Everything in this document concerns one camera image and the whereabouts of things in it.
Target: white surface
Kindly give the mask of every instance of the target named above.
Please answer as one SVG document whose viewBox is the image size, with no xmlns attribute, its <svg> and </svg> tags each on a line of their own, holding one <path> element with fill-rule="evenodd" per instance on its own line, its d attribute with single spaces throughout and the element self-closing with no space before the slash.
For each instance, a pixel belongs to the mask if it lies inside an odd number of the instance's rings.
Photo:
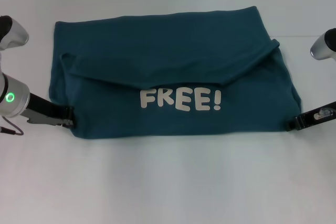
<svg viewBox="0 0 336 224">
<path fill-rule="evenodd" d="M 2 67 L 46 98 L 58 20 L 251 5 L 280 41 L 303 109 L 335 101 L 336 62 L 309 55 L 317 37 L 282 37 L 335 27 L 334 0 L 0 0 L 0 14 L 30 34 L 3 53 Z M 336 122 L 290 134 L 97 141 L 14 122 L 25 136 L 0 136 L 3 224 L 336 222 Z"/>
</svg>

